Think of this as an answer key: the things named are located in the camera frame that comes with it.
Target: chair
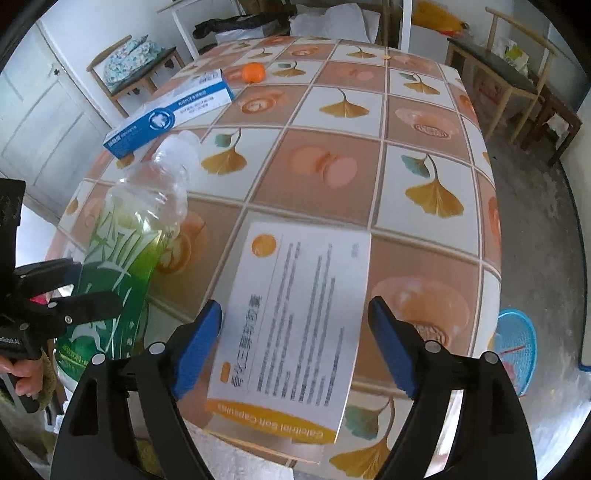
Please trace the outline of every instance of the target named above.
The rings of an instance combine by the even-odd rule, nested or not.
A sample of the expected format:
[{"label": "chair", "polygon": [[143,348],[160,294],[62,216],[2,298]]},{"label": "chair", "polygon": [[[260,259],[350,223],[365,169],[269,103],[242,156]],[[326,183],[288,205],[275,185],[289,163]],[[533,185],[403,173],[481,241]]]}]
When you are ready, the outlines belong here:
[{"label": "chair", "polygon": [[[534,72],[530,72],[530,78],[532,78],[533,81],[537,81],[537,75]],[[568,123],[569,133],[567,134],[565,139],[562,140],[562,143],[560,144],[556,152],[550,157],[550,160],[548,161],[548,166],[552,167],[556,162],[558,162],[558,160],[560,160],[560,156],[564,153],[566,148],[573,141],[573,139],[581,129],[583,122],[581,121],[577,113],[571,107],[569,107],[568,102],[563,100],[558,91],[553,89],[549,83],[546,83],[546,85],[544,85],[544,88],[542,88],[538,101],[541,102],[542,108],[534,121],[533,127],[531,127],[531,130],[523,139],[523,142],[521,143],[521,148],[523,150],[526,150],[530,147],[533,141],[540,140],[540,138],[542,138],[542,136],[544,135],[544,124],[548,120],[550,120],[550,118],[555,113],[557,113],[562,120]]]},{"label": "chair", "polygon": [[[540,92],[544,87],[546,78],[548,78],[552,59],[554,58],[554,56],[558,55],[558,50],[544,37],[534,32],[533,30],[531,30],[515,18],[510,17],[509,15],[505,15],[503,12],[499,12],[489,7],[486,7],[485,10],[493,15],[491,31],[488,35],[488,42],[486,43],[486,47],[480,47],[478,45],[475,45],[471,42],[459,38],[448,38],[447,40],[449,42],[449,45],[447,48],[446,64],[451,65],[454,53],[459,53],[465,59],[474,62],[476,67],[488,74],[503,87],[504,93],[501,97],[501,102],[499,103],[499,106],[497,107],[495,112],[495,116],[492,119],[492,123],[490,124],[486,132],[485,140],[488,140],[494,132],[495,127],[499,123],[501,115],[503,114],[503,111],[505,110],[505,107],[509,102],[509,98],[511,98],[511,95],[513,93],[531,99],[531,102],[528,108],[525,110],[523,116],[521,117],[521,120],[517,124],[517,127],[513,132],[513,135],[511,135],[511,139],[509,141],[513,143],[517,138],[517,135],[519,135],[519,132],[525,125],[525,122],[529,118],[530,113],[534,108],[534,105],[538,101],[538,97],[540,96]],[[492,45],[495,41],[496,26],[499,21],[499,18],[502,18],[503,20],[509,22],[515,28],[521,30],[529,38],[531,38],[536,43],[542,45],[544,48],[548,50],[548,55],[543,63],[542,72],[536,85],[531,83],[526,76],[522,75],[517,70],[515,70],[505,60],[491,52]]]},{"label": "chair", "polygon": [[100,64],[101,62],[103,62],[104,60],[106,60],[109,57],[109,55],[111,55],[115,50],[117,50],[117,48],[124,45],[130,39],[131,39],[131,35],[127,35],[125,38],[122,38],[117,43],[104,49],[90,62],[90,64],[86,68],[86,71],[89,72],[92,75],[92,77],[94,78],[94,80],[96,81],[96,83],[99,84],[100,89],[103,90],[103,92],[109,98],[111,103],[113,105],[115,105],[115,108],[125,118],[129,117],[129,115],[124,110],[124,108],[121,106],[121,104],[118,102],[117,99],[119,99],[123,95],[126,95],[130,91],[132,91],[138,87],[141,87],[141,86],[145,87],[146,90],[149,91],[150,93],[154,93],[157,90],[157,87],[154,84],[154,82],[150,79],[150,76],[156,71],[157,68],[161,67],[166,62],[172,61],[173,57],[177,60],[178,66],[180,68],[183,68],[185,66],[183,59],[180,57],[180,55],[177,52],[176,47],[166,48],[162,52],[160,52],[154,60],[152,60],[150,63],[147,63],[146,65],[141,67],[137,72],[132,74],[129,78],[123,80],[123,82],[121,82],[119,85],[117,85],[116,88],[113,90],[113,92],[111,92],[108,89],[107,85],[105,85],[105,82],[103,82],[103,79],[100,78],[100,76],[95,71],[95,67],[98,64]]}]

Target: metal screw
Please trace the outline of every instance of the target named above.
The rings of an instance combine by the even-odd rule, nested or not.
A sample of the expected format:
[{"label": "metal screw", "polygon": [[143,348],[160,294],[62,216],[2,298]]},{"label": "metal screw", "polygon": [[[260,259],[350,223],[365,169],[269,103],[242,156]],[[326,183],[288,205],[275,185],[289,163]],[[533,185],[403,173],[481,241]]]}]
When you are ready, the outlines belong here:
[{"label": "metal screw", "polygon": [[102,362],[106,360],[106,356],[104,353],[97,353],[94,357],[92,357],[92,364],[93,365],[100,365]]},{"label": "metal screw", "polygon": [[162,352],[164,352],[165,348],[166,348],[165,344],[163,344],[162,342],[156,342],[156,343],[153,343],[152,345],[150,345],[150,348],[148,348],[148,351],[152,355],[159,355]]},{"label": "metal screw", "polygon": [[486,360],[490,364],[494,365],[495,363],[497,363],[499,361],[499,357],[496,355],[496,353],[485,352],[484,353],[484,360]]},{"label": "metal screw", "polygon": [[431,353],[439,353],[441,352],[441,345],[434,340],[429,340],[425,343],[425,350]]}]

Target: black chair cushion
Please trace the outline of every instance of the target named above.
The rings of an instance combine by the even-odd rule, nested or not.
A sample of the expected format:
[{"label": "black chair cushion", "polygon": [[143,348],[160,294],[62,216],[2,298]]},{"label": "black chair cushion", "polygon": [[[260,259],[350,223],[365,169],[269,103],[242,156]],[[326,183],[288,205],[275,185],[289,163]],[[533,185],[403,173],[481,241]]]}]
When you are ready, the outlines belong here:
[{"label": "black chair cushion", "polygon": [[534,94],[537,93],[537,89],[525,75],[519,73],[501,57],[487,51],[484,47],[474,45],[471,42],[459,38],[448,38],[447,41],[489,67],[512,87]]}]

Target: wooden stool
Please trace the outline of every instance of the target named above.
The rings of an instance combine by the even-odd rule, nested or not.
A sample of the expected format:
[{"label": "wooden stool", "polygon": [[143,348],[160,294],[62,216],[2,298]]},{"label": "wooden stool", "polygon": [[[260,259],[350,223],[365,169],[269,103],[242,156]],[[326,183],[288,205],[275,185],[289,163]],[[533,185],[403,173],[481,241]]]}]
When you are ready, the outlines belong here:
[{"label": "wooden stool", "polygon": [[[537,75],[533,72],[530,72],[530,77],[535,82]],[[521,148],[525,150],[529,148],[533,141],[540,140],[544,134],[544,124],[556,113],[560,118],[562,118],[562,120],[568,123],[569,133],[558,147],[558,150],[556,150],[552,157],[550,157],[548,166],[552,167],[560,159],[560,156],[573,141],[575,135],[579,132],[582,121],[577,116],[577,114],[560,99],[559,95],[556,92],[553,92],[552,88],[548,84],[543,86],[538,101],[542,104],[542,110],[540,110],[540,113],[535,119],[534,126],[523,139]]]}]

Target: white door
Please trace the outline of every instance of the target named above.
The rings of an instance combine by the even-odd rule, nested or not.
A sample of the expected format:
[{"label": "white door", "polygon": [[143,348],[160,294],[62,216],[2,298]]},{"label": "white door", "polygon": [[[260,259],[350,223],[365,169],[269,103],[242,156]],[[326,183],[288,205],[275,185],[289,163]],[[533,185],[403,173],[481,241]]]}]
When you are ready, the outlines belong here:
[{"label": "white door", "polygon": [[0,173],[57,223],[109,130],[34,25],[0,74]]}]

